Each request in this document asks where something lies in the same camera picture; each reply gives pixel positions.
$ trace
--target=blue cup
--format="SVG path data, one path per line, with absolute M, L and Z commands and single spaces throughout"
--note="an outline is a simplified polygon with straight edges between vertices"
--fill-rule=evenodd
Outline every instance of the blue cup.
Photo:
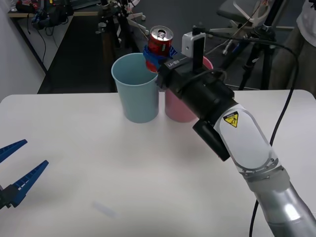
M 112 66 L 112 76 L 127 119 L 145 123 L 158 115 L 157 74 L 147 69 L 142 53 L 119 58 Z

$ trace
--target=tripod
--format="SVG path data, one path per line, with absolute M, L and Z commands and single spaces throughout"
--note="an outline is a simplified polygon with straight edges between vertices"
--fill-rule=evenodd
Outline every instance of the tripod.
M 132 36 L 130 26 L 127 20 L 126 9 L 117 4 L 113 5 L 108 0 L 101 0 L 100 10 L 98 12 L 99 24 L 97 34 L 101 34 L 103 60 L 106 68 L 106 77 L 110 79 L 110 91 L 117 92 L 115 81 L 112 77 L 111 68 L 116 60 L 115 48 L 120 48 L 120 40 L 117 36 L 117 29 L 114 23 L 114 17 L 117 18 L 121 32 L 125 37 L 125 48 L 131 48 L 133 53 L 139 53 L 140 50 Z
M 276 34 L 272 28 L 273 22 L 276 18 L 280 17 L 279 10 L 283 5 L 283 0 L 276 0 L 267 16 L 265 23 L 262 26 L 256 27 L 253 31 L 245 35 L 245 39 L 258 39 L 258 40 L 268 40 L 271 42 L 276 41 Z M 249 42 L 240 42 L 238 46 L 232 51 L 230 55 L 224 60 L 221 69 L 226 70 L 235 59 L 249 46 Z M 272 45 L 263 44 L 260 42 L 254 43 L 249 58 L 246 64 L 243 66 L 245 70 L 242 82 L 238 90 L 243 90 L 249 80 L 251 73 L 259 60 L 260 55 L 264 53 L 263 69 L 262 69 L 262 80 L 261 80 L 261 90 L 269 89 L 269 82 L 271 76 L 271 67 L 273 54 L 275 52 L 275 47 Z

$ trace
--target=floor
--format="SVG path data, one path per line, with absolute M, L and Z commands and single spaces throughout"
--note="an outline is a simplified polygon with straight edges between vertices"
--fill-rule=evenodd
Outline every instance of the floor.
M 227 27 L 227 19 L 216 14 L 216 10 L 224 0 L 141 0 L 134 8 L 134 13 L 143 12 L 146 21 L 138 22 L 148 29 L 155 25 L 169 27 L 174 32 L 173 46 L 181 50 L 182 35 L 190 32 L 192 25 L 202 23 L 208 28 Z M 304 0 L 289 0 L 286 11 L 279 25 L 294 26 L 301 11 Z M 96 35 L 97 17 L 74 17 L 65 34 L 58 52 L 49 68 L 52 87 L 44 80 L 39 93 L 98 93 L 110 92 L 109 80 L 104 76 L 105 67 L 102 61 L 101 36 Z M 146 44 L 145 38 L 134 28 L 134 37 L 139 46 Z M 277 41 L 282 43 L 288 33 L 277 33 Z M 223 40 L 207 39 L 206 51 L 218 45 Z M 215 67 L 224 59 L 219 48 L 208 56 Z M 228 69 L 227 84 L 238 86 L 241 82 L 242 66 L 247 60 L 249 47 Z M 130 53 L 130 50 L 117 50 L 118 56 Z M 252 77 L 246 86 L 259 88 L 261 83 L 262 60 L 259 60 Z

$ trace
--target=can lid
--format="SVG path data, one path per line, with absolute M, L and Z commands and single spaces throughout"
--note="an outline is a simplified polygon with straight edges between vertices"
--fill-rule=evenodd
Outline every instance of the can lid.
M 166 26 L 154 26 L 150 30 L 150 34 L 160 41 L 169 41 L 173 38 L 173 32 Z

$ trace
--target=pink cup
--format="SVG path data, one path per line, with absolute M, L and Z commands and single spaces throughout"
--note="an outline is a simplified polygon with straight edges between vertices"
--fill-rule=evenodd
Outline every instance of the pink cup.
M 203 64 L 208 69 L 213 69 L 212 63 L 206 57 L 203 58 Z M 197 118 L 170 90 L 165 93 L 164 111 L 169 118 L 177 122 L 191 122 Z

